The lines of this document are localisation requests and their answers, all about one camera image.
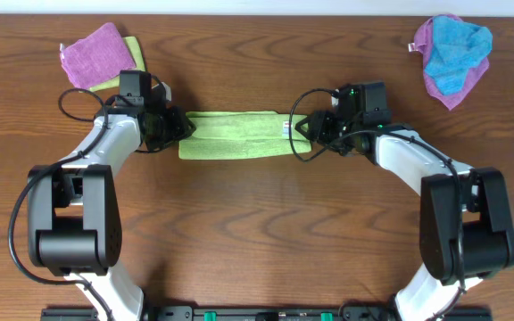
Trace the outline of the light green microfiber cloth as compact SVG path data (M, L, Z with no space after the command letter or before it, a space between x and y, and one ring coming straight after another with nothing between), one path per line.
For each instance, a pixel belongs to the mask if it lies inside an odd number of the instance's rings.
M190 161L247 160L311 151L293 139L289 122L303 115L275 111L190 111L196 131L179 142L178 156Z

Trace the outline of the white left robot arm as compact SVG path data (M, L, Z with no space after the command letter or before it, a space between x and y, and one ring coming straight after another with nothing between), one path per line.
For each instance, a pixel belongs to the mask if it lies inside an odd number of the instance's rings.
M93 128L68 156L37 165L18 203L28 205L31 263L51 283L74 284L95 320L145 320L143 290L120 262L122 226L114 178L133 153L161 152L190 137L195 125L170 105L170 88L141 70L120 73L120 91L99 103Z

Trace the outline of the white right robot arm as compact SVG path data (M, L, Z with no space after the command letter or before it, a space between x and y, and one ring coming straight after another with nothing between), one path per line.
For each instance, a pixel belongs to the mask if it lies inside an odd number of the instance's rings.
M417 193L422 264L374 320L480 320L457 309L472 287L514 266L514 225L503 174L453 160L405 123L394 123L382 82L327 89L332 108L286 123L323 151L365 156Z

